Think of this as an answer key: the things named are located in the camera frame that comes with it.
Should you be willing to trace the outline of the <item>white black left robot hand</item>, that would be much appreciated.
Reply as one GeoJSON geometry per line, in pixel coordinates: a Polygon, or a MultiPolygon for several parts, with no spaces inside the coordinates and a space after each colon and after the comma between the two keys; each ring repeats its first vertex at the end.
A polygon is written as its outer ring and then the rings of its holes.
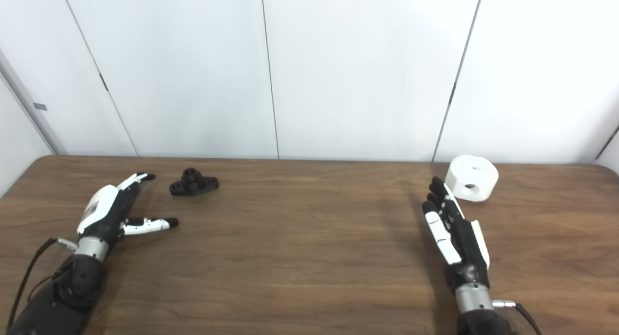
{"type": "Polygon", "coordinates": [[[154,174],[137,173],[117,186],[106,185],[95,192],[77,227],[79,240],[94,237],[111,246],[127,235],[155,233],[179,226],[178,218],[130,217],[141,183],[155,177],[154,174]]]}

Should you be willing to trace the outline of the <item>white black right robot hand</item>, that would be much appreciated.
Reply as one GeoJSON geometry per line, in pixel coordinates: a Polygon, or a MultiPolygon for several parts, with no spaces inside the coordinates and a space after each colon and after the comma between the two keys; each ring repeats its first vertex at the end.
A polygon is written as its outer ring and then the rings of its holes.
{"type": "Polygon", "coordinates": [[[489,254],[480,224],[466,219],[455,195],[437,176],[431,179],[422,210],[447,264],[444,277],[450,291],[466,284],[489,288],[489,254]]]}

